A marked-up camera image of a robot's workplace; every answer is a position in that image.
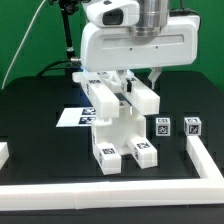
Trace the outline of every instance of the silver cylinder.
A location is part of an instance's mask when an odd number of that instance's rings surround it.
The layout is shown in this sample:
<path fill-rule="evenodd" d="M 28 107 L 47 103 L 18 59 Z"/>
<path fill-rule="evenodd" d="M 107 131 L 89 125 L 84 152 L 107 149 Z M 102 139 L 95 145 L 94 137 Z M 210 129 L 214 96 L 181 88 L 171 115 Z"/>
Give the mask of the silver cylinder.
<path fill-rule="evenodd" d="M 156 36 L 167 24 L 169 0 L 136 0 L 140 5 L 139 22 L 130 28 L 132 36 Z"/>

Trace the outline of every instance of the green wall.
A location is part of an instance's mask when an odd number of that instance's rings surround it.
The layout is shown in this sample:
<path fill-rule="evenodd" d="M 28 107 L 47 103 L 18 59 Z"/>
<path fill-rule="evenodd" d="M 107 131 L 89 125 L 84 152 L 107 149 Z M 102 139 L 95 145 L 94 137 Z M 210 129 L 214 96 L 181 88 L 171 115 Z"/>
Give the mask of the green wall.
<path fill-rule="evenodd" d="M 24 33 L 42 0 L 1 0 L 0 3 L 0 84 L 18 48 Z M 224 1 L 185 0 L 201 14 L 198 58 L 193 65 L 172 67 L 166 70 L 194 70 L 204 73 L 219 89 L 224 91 Z M 179 0 L 171 1 L 172 7 Z M 80 50 L 84 13 L 79 11 L 70 17 L 72 36 L 77 53 Z M 14 65 L 8 83 L 15 78 L 35 75 L 43 67 L 66 58 L 61 14 L 57 4 L 43 7 L 31 33 Z"/>

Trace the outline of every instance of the white block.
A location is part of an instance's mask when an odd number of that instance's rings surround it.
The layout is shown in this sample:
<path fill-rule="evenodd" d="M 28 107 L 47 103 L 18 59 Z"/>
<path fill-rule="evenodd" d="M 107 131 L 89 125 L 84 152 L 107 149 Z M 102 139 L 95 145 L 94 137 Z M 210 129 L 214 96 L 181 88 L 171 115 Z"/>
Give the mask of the white block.
<path fill-rule="evenodd" d="M 156 136 L 170 136 L 170 118 L 156 118 Z"/>
<path fill-rule="evenodd" d="M 17 185 L 0 187 L 0 210 L 75 209 L 77 185 Z"/>
<path fill-rule="evenodd" d="M 111 143 L 97 144 L 95 158 L 104 175 L 121 173 L 121 156 Z"/>
<path fill-rule="evenodd" d="M 91 104 L 101 119 L 119 116 L 119 100 L 102 82 L 96 72 L 73 73 L 73 80 L 79 81 Z"/>
<path fill-rule="evenodd" d="M 187 136 L 200 136 L 201 125 L 202 123 L 199 117 L 184 118 L 184 131 Z"/>
<path fill-rule="evenodd" d="M 144 85 L 133 74 L 126 76 L 131 80 L 131 92 L 124 93 L 131 104 L 143 115 L 159 114 L 160 97 Z"/>
<path fill-rule="evenodd" d="M 108 208 L 110 207 L 110 196 L 107 185 L 103 183 L 83 184 L 82 189 L 75 192 L 76 209 L 86 208 Z"/>
<path fill-rule="evenodd" d="M 223 179 L 222 174 L 198 136 L 187 137 L 187 152 L 201 178 Z"/>
<path fill-rule="evenodd" d="M 110 183 L 111 207 L 218 204 L 224 182 L 210 179 Z"/>
<path fill-rule="evenodd" d="M 132 156 L 142 169 L 158 165 L 157 150 L 146 138 L 131 136 L 128 146 L 132 149 Z"/>
<path fill-rule="evenodd" d="M 6 142 L 0 142 L 0 169 L 9 158 L 9 151 Z"/>

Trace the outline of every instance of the black cable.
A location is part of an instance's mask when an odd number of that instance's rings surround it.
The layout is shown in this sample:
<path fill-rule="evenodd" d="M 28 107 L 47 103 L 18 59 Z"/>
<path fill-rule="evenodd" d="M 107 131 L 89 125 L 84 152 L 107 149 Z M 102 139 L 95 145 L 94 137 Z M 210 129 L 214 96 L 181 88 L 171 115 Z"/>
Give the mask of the black cable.
<path fill-rule="evenodd" d="M 48 71 L 49 69 L 51 69 L 53 66 L 55 65 L 59 65 L 59 64 L 64 64 L 64 63 L 69 63 L 71 62 L 70 59 L 67 59 L 67 60 L 61 60 L 61 61 L 56 61 L 54 63 L 51 63 L 50 65 L 46 66 L 43 70 L 41 70 L 40 72 L 37 73 L 37 77 L 42 77 L 42 75 Z"/>
<path fill-rule="evenodd" d="M 66 69 L 66 68 L 48 68 L 48 69 L 46 69 L 46 70 L 42 70 L 42 75 L 41 75 L 41 77 L 43 76 L 43 74 L 44 74 L 45 72 L 48 72 L 48 71 L 57 71 L 57 70 L 64 70 L 64 69 Z"/>
<path fill-rule="evenodd" d="M 171 9 L 171 10 L 170 10 L 170 16 L 171 16 L 171 17 L 174 17 L 174 16 L 188 16 L 188 15 L 191 15 L 191 14 L 200 16 L 199 13 L 197 13 L 196 11 L 191 10 L 191 9 L 189 9 L 189 8 L 183 8 L 183 9 Z"/>

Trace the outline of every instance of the white plastic casing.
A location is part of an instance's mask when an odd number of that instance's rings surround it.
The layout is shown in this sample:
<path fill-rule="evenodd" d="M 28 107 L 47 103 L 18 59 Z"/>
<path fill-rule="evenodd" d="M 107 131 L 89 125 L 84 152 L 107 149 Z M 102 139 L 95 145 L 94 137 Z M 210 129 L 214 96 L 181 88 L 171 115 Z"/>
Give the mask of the white plastic casing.
<path fill-rule="evenodd" d="M 83 7 L 84 11 L 86 12 L 87 8 L 90 5 L 92 5 L 92 4 L 96 3 L 96 2 L 100 2 L 100 1 L 102 1 L 102 0 L 91 0 L 89 3 L 82 3 L 82 7 Z"/>
<path fill-rule="evenodd" d="M 96 26 L 107 27 L 103 23 L 103 15 L 115 9 L 121 9 L 124 15 L 123 22 L 118 26 L 132 26 L 139 21 L 139 4 L 130 0 L 104 0 L 91 4 L 87 7 L 87 17 Z"/>
<path fill-rule="evenodd" d="M 91 72 L 191 64 L 197 56 L 198 16 L 171 17 L 156 37 L 132 37 L 129 29 L 86 25 L 82 65 Z"/>

